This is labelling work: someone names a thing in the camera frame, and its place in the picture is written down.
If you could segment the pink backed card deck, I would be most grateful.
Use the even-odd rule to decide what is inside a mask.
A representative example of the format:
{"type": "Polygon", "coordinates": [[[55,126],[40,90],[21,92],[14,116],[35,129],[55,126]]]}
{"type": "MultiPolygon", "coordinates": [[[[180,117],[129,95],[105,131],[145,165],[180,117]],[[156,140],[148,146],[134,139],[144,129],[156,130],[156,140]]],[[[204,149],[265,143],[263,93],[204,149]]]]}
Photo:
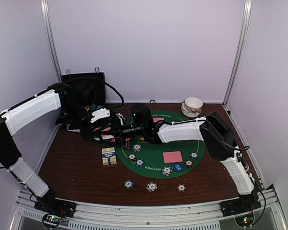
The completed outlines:
{"type": "Polygon", "coordinates": [[[112,130],[110,127],[107,127],[101,130],[97,136],[94,138],[95,140],[112,140],[114,138],[112,130]]]}

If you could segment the red black triangular button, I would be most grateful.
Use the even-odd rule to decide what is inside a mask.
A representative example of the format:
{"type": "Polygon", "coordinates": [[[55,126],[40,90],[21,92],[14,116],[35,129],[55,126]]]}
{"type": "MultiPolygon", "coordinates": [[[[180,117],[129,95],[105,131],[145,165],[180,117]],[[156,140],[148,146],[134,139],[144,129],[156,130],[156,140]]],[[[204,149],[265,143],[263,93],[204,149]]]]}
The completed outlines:
{"type": "Polygon", "coordinates": [[[126,150],[130,150],[130,141],[129,141],[129,140],[126,141],[126,142],[122,145],[121,148],[122,148],[122,149],[126,149],[126,150]]]}

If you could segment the green blue chip mat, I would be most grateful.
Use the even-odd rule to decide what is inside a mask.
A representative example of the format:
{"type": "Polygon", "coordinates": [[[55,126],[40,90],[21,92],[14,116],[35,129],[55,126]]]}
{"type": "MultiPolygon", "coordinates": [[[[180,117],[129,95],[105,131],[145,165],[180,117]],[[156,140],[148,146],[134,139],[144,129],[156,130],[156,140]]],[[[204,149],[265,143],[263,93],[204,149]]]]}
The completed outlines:
{"type": "Polygon", "coordinates": [[[136,167],[142,167],[142,166],[144,165],[144,160],[138,159],[138,160],[135,162],[135,165],[136,165],[136,167]]]}
{"type": "Polygon", "coordinates": [[[191,159],[197,159],[197,158],[198,158],[198,154],[197,154],[196,152],[192,152],[192,153],[190,154],[190,158],[191,158],[191,159]]]}

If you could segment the pink card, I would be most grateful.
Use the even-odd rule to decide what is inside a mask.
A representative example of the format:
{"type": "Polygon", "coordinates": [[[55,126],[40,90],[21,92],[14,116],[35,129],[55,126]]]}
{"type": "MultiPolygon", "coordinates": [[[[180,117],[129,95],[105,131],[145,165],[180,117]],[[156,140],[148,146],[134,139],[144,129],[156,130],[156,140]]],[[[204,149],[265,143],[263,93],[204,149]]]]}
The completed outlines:
{"type": "Polygon", "coordinates": [[[126,142],[128,142],[128,141],[130,141],[130,140],[131,140],[130,138],[126,138],[126,139],[125,139],[126,142]]]}
{"type": "Polygon", "coordinates": [[[183,162],[182,154],[180,151],[163,152],[164,163],[177,163],[183,162]]]}

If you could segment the blue chip stack mat bottom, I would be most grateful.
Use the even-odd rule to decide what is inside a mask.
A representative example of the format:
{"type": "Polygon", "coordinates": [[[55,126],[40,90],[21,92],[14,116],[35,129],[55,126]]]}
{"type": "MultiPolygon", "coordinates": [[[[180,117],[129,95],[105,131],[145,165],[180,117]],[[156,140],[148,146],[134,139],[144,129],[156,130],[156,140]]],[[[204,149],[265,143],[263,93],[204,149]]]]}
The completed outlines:
{"type": "Polygon", "coordinates": [[[168,167],[168,166],[163,167],[162,174],[164,176],[170,176],[171,173],[172,173],[172,168],[171,167],[168,167]]]}

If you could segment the blue round blind button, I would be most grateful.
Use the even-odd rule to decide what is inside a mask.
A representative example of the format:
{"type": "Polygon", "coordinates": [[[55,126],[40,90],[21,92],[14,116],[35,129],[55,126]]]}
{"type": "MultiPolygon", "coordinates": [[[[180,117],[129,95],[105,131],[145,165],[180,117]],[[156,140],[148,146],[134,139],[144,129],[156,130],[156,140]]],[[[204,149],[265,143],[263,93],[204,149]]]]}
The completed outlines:
{"type": "Polygon", "coordinates": [[[173,168],[173,171],[180,173],[180,172],[183,171],[184,166],[183,166],[182,163],[175,163],[175,164],[172,166],[172,168],[173,168]]]}

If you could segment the dark blue chip stack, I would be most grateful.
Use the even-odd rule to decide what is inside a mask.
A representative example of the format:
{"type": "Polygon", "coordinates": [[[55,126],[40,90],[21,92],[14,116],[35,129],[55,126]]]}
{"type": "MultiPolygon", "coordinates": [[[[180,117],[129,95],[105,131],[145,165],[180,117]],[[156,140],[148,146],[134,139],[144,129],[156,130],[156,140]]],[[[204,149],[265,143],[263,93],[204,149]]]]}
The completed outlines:
{"type": "Polygon", "coordinates": [[[124,187],[128,190],[132,189],[134,187],[134,182],[131,180],[127,180],[124,182],[124,187]]]}

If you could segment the brown red chip stack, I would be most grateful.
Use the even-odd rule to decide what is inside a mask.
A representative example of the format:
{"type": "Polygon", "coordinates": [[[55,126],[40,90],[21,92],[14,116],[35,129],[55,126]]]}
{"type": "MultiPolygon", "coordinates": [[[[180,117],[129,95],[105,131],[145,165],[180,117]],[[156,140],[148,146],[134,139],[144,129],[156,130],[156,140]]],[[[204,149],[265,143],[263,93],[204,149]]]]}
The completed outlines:
{"type": "Polygon", "coordinates": [[[178,190],[179,192],[184,192],[184,191],[186,190],[185,184],[178,184],[177,190],[178,190]]]}

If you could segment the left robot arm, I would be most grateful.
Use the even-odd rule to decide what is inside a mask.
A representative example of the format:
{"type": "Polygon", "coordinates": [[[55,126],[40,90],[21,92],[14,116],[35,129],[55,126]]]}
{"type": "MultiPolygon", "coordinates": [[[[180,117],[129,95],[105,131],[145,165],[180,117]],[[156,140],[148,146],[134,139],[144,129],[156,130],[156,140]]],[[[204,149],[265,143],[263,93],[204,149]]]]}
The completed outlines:
{"type": "Polygon", "coordinates": [[[43,126],[43,116],[62,109],[83,131],[94,128],[98,121],[108,118],[105,108],[88,112],[75,89],[63,83],[55,83],[32,97],[0,112],[0,163],[3,169],[24,184],[49,213],[59,209],[54,191],[24,160],[14,138],[21,134],[29,141],[46,140],[50,125],[43,126]]]}

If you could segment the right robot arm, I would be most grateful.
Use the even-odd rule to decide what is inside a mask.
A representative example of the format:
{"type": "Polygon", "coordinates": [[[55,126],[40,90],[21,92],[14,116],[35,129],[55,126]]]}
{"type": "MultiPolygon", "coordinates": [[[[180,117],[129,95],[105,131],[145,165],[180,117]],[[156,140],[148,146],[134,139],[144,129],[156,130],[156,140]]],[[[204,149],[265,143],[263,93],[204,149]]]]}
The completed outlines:
{"type": "Polygon", "coordinates": [[[242,158],[242,151],[236,143],[234,133],[224,120],[213,112],[206,117],[180,122],[153,121],[150,109],[143,103],[131,108],[133,122],[126,124],[125,119],[116,114],[111,122],[111,131],[119,146],[127,138],[143,136],[151,144],[163,144],[174,141],[200,140],[206,145],[210,156],[220,161],[233,179],[239,199],[237,208],[247,211],[255,203],[255,182],[248,164],[242,158]]]}

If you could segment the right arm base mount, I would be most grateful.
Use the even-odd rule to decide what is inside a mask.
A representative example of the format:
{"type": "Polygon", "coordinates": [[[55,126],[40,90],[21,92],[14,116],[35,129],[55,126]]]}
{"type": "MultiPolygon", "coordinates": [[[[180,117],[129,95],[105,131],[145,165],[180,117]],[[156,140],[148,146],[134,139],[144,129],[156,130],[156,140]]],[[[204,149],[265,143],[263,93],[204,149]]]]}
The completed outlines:
{"type": "Polygon", "coordinates": [[[224,217],[251,212],[261,207],[261,202],[253,198],[239,197],[237,199],[223,201],[220,208],[224,217]]]}

